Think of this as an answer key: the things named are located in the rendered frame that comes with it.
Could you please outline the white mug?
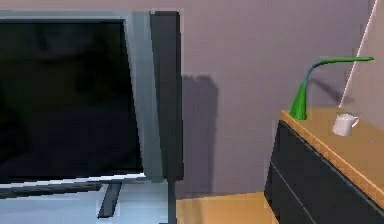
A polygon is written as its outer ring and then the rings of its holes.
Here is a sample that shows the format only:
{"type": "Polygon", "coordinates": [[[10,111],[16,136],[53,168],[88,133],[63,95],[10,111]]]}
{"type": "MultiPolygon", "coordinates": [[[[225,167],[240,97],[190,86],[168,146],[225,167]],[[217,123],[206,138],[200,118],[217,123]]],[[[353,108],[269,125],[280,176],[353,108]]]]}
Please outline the white mug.
{"type": "Polygon", "coordinates": [[[338,136],[349,136],[353,127],[359,122],[357,116],[348,113],[338,114],[334,122],[332,131],[338,136]]]}

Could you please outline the grey framed television set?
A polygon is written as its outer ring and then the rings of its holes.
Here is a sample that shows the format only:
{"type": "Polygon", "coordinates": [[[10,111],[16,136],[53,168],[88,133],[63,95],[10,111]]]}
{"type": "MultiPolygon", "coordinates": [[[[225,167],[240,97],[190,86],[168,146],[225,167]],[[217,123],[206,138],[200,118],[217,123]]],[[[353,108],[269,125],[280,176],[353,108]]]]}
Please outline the grey framed television set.
{"type": "Polygon", "coordinates": [[[183,177],[178,12],[0,10],[0,200],[183,177]]]}

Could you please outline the pale grey television stand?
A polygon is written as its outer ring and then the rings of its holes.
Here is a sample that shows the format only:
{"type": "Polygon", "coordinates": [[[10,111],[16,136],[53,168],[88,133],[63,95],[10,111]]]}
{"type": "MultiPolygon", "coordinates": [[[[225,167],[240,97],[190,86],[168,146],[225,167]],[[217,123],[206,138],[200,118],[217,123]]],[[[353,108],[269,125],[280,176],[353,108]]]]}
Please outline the pale grey television stand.
{"type": "Polygon", "coordinates": [[[107,186],[97,192],[0,200],[0,224],[160,224],[168,222],[166,184],[124,184],[113,217],[97,218],[107,186]]]}

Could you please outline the black chest with wooden top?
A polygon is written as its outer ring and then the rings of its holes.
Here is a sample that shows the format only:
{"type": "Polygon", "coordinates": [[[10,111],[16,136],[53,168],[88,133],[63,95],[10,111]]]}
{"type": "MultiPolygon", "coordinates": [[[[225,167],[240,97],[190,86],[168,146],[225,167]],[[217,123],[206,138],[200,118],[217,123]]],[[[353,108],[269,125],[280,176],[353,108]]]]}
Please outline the black chest with wooden top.
{"type": "Polygon", "coordinates": [[[384,131],[332,132],[337,108],[280,112],[264,195],[280,224],[384,224],[384,131]]]}

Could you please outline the green bent desk lamp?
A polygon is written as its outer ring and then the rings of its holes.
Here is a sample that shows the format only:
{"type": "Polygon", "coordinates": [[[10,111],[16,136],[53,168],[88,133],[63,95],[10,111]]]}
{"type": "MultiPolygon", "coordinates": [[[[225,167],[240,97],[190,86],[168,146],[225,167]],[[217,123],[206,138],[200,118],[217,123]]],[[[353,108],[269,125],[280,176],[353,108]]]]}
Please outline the green bent desk lamp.
{"type": "Polygon", "coordinates": [[[289,110],[289,115],[296,120],[307,119],[307,83],[310,79],[311,73],[318,67],[334,64],[334,63],[354,63],[354,62],[369,62],[373,61],[374,58],[371,56],[357,56],[357,57],[331,57],[324,60],[320,60],[314,63],[307,71],[304,79],[302,80],[297,94],[292,102],[289,110]]]}

